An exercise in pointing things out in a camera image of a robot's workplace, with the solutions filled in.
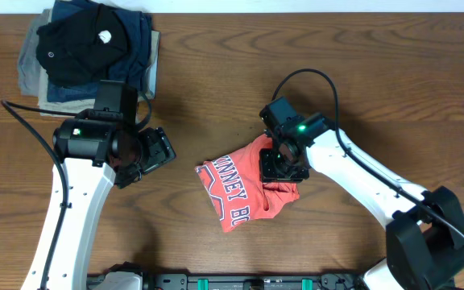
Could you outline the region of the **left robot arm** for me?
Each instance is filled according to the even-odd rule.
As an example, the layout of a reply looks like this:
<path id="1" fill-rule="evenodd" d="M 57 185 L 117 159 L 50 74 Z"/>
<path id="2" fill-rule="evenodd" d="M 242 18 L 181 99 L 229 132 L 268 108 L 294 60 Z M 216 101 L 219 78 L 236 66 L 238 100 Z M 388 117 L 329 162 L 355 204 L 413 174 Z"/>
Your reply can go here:
<path id="1" fill-rule="evenodd" d="M 136 120 L 139 91 L 101 81 L 93 108 L 63 121 L 53 134 L 52 194 L 24 289 L 149 289 L 133 263 L 92 277 L 89 260 L 103 205 L 176 157 L 160 127 Z"/>

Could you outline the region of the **red printed t-shirt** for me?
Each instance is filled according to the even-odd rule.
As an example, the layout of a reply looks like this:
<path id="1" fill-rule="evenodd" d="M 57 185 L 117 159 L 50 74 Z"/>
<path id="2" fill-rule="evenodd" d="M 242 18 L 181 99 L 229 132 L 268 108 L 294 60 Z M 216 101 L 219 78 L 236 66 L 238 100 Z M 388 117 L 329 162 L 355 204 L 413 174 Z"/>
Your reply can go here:
<path id="1" fill-rule="evenodd" d="M 300 198 L 295 184 L 261 181 L 259 153 L 271 148 L 271 139 L 260 135 L 237 151 L 195 167 L 224 232 L 244 222 L 271 219 Z"/>

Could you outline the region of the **navy folded garment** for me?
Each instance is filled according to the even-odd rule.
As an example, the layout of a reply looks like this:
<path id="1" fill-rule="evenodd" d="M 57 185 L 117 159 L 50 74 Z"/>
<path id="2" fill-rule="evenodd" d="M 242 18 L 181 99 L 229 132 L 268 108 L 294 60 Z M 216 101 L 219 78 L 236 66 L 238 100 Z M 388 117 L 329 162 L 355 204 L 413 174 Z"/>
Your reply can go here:
<path id="1" fill-rule="evenodd" d="M 52 20 L 66 19 L 96 5 L 97 3 L 92 1 L 57 1 L 52 8 Z M 108 79 L 124 81 L 138 90 L 144 90 L 146 86 L 143 83 L 143 77 L 151 61 L 151 16 L 140 11 L 117 7 L 112 7 L 110 10 L 124 27 L 129 52 L 109 67 Z M 97 89 L 97 82 L 75 86 L 58 86 L 49 82 L 47 100 L 64 103 L 94 99 Z"/>

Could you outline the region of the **black folded garment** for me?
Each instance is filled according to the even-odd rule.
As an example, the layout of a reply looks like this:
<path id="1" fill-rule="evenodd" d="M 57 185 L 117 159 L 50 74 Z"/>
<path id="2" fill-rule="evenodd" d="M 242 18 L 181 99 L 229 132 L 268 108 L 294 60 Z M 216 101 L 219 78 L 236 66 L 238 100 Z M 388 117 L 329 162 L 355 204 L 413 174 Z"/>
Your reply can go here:
<path id="1" fill-rule="evenodd" d="M 58 86 L 104 79 L 108 68 L 129 51 L 124 26 L 103 4 L 44 25 L 37 35 L 36 58 Z"/>

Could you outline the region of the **light blue folded garment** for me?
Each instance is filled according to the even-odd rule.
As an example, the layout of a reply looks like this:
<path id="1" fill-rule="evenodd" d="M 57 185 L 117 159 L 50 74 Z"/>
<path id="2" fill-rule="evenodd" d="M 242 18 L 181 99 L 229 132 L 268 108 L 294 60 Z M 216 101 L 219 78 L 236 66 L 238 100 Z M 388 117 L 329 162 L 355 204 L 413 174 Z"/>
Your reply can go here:
<path id="1" fill-rule="evenodd" d="M 144 93 L 148 100 L 155 98 L 156 80 L 157 80 L 158 57 L 152 59 L 151 64 L 148 66 L 144 76 Z"/>

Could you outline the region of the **beige folded garment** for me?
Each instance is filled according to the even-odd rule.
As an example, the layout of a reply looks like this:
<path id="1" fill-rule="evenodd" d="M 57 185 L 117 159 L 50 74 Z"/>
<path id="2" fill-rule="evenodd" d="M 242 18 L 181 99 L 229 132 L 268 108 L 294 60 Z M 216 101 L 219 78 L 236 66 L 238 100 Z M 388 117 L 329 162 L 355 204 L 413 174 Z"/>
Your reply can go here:
<path id="1" fill-rule="evenodd" d="M 160 32 L 152 31 L 151 32 L 151 55 L 150 62 L 152 59 L 157 56 L 159 59 L 159 45 L 160 45 Z M 48 75 L 46 71 L 42 68 L 40 71 L 39 79 L 39 96 L 38 96 L 38 107 L 43 110 L 53 110 L 53 111 L 62 111 L 69 113 L 78 113 L 84 109 L 92 108 L 94 105 L 93 99 L 87 100 L 78 100 L 78 101 L 67 101 L 67 102 L 49 102 L 47 100 L 48 95 Z M 145 102 L 146 94 L 143 92 L 138 97 L 138 102 Z"/>

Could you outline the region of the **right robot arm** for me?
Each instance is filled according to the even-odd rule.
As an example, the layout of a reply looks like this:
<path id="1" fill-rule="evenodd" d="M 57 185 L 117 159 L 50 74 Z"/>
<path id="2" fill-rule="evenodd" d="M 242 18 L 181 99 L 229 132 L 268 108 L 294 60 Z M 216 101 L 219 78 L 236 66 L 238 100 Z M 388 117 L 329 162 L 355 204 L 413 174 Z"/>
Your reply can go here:
<path id="1" fill-rule="evenodd" d="M 272 140 L 260 153 L 263 182 L 300 183 L 309 170 L 339 184 L 384 228 L 386 256 L 357 289 L 448 289 L 464 269 L 464 213 L 446 187 L 405 180 L 353 144 L 322 114 L 298 114 L 281 97 L 259 113 Z"/>

